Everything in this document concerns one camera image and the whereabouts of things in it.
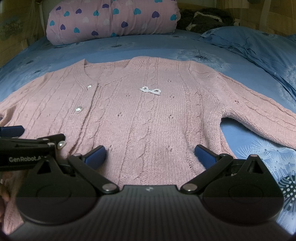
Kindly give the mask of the person's left hand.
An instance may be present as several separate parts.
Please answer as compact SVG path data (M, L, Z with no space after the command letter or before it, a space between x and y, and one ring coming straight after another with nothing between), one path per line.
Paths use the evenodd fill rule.
M4 221L4 214L6 211L6 204L10 200L10 193L8 192L5 186L6 179L3 177L1 178L1 202L0 202L0 217L1 223Z

